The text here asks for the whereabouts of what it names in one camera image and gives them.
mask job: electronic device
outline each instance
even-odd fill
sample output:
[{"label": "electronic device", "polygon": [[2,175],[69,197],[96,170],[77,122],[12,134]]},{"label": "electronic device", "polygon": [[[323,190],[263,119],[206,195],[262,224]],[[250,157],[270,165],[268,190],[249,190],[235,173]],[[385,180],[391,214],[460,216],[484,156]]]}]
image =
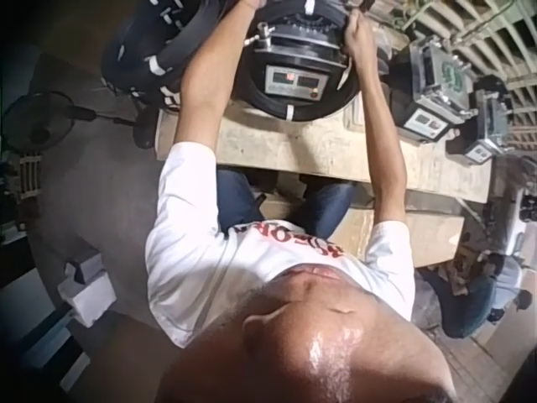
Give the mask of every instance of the electronic device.
[{"label": "electronic device", "polygon": [[[364,3],[367,9],[373,4]],[[345,107],[359,92],[342,43],[346,25],[347,11],[327,0],[269,1],[248,31],[237,72],[238,97],[296,122]]]},{"label": "electronic device", "polygon": [[446,142],[450,158],[469,165],[482,165],[506,152],[512,102],[505,84],[496,76],[485,76],[470,95],[477,115],[459,126],[459,135]]},{"label": "electronic device", "polygon": [[441,48],[440,40],[416,40],[389,62],[389,104],[400,133],[419,143],[440,140],[477,111],[470,108],[467,66]]}]

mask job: man's hand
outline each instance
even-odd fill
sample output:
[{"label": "man's hand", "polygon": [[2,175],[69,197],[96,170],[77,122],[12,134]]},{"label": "man's hand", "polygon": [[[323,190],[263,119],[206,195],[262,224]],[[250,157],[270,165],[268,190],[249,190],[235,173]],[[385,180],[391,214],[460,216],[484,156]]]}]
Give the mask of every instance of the man's hand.
[{"label": "man's hand", "polygon": [[377,43],[371,22],[357,8],[351,11],[345,31],[347,51],[354,60],[358,75],[378,76]]},{"label": "man's hand", "polygon": [[371,184],[375,193],[375,223],[405,220],[406,167],[397,129],[378,77],[377,44],[369,20],[352,10],[345,31],[362,91]]}]

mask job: fan stand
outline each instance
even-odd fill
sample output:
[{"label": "fan stand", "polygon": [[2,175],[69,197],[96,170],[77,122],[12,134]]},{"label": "fan stand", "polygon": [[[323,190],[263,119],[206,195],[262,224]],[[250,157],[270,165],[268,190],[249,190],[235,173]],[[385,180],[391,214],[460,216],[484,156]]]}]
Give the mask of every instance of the fan stand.
[{"label": "fan stand", "polygon": [[[2,131],[2,139],[5,144],[17,152],[18,154],[27,154],[32,152],[40,152],[49,147],[53,147],[59,143],[73,129],[75,122],[93,122],[97,119],[107,120],[113,124],[127,126],[132,129],[133,141],[140,149],[151,149],[154,147],[154,132],[159,120],[159,109],[157,107],[142,107],[136,102],[134,103],[138,115],[135,120],[128,120],[117,116],[109,116],[98,113],[88,107],[79,107],[73,104],[73,101],[62,92],[37,92],[20,97],[14,102],[8,110],[3,114],[3,121],[9,113],[12,126]],[[17,143],[18,122],[24,122],[28,115],[28,110],[33,107],[38,111],[43,111],[34,122],[26,125],[25,138],[28,139],[28,144]],[[68,119],[66,127],[58,132],[54,130],[51,124],[54,119]]]}]

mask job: wooden workbench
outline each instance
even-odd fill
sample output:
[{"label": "wooden workbench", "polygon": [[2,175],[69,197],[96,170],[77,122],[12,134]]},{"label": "wooden workbench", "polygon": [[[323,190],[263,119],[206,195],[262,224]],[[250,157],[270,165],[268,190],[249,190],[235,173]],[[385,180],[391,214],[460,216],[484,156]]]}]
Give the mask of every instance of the wooden workbench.
[{"label": "wooden workbench", "polygon": [[[293,123],[232,102],[222,120],[216,157],[224,165],[369,182],[364,130],[356,125],[357,131],[346,129],[347,116],[348,111],[340,111],[314,122]],[[160,160],[169,152],[176,125],[177,116],[161,113],[155,145]],[[444,141],[417,146],[401,140],[401,146],[409,189],[474,202],[487,200],[490,162],[464,166],[449,160]]]}]

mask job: person's leg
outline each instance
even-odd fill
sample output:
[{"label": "person's leg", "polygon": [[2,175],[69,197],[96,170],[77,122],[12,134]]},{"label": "person's leg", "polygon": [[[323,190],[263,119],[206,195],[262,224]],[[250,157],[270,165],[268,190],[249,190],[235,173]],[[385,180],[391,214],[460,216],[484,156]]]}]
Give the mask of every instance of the person's leg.
[{"label": "person's leg", "polygon": [[466,338],[486,320],[492,308],[496,281],[487,276],[478,277],[467,284],[468,294],[454,296],[451,284],[436,271],[418,269],[435,290],[440,302],[442,330],[449,338]]},{"label": "person's leg", "polygon": [[264,220],[248,180],[239,170],[216,168],[216,202],[218,223],[224,233],[234,225]]},{"label": "person's leg", "polygon": [[355,191],[355,182],[315,178],[306,188],[304,202],[287,221],[309,235],[328,239],[351,206]]}]

